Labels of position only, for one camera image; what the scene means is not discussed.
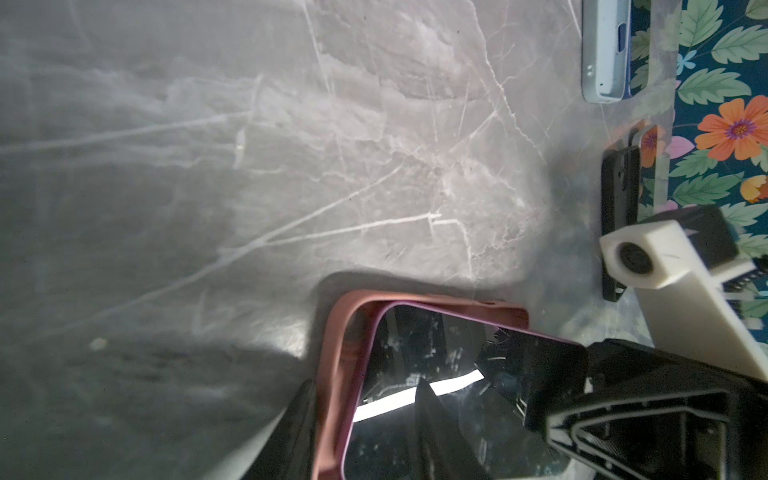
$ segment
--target phone screen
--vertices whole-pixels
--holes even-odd
[[[412,403],[420,379],[430,382],[491,477],[561,473],[569,458],[548,447],[541,433],[525,429],[520,405],[478,368],[479,360],[501,359],[489,357],[494,353],[488,346],[515,334],[416,306],[387,312],[373,338],[355,411],[343,466],[346,480],[412,478],[418,453]]]

